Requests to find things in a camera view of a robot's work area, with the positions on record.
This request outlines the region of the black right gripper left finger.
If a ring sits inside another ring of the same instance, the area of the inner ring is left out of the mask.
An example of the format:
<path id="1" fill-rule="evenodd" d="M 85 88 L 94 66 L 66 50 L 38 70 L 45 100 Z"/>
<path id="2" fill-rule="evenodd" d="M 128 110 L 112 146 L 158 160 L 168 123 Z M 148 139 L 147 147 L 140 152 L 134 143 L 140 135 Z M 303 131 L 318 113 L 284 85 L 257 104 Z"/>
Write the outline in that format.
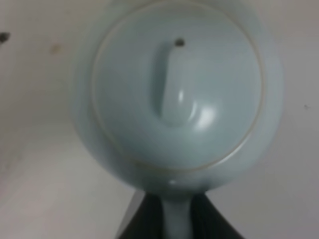
<path id="1" fill-rule="evenodd" d="M 136 191 L 117 231 L 119 239 L 163 238 L 163 212 L 158 196 Z"/>

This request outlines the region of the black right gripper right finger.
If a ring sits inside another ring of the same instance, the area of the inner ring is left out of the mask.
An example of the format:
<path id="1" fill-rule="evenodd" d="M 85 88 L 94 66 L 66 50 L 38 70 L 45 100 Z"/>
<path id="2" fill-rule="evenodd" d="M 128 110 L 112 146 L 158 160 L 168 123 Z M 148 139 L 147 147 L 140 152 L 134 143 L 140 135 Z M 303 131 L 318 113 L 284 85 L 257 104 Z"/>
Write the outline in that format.
<path id="1" fill-rule="evenodd" d="M 195 239 L 243 239 L 205 194 L 197 194 L 190 205 Z"/>

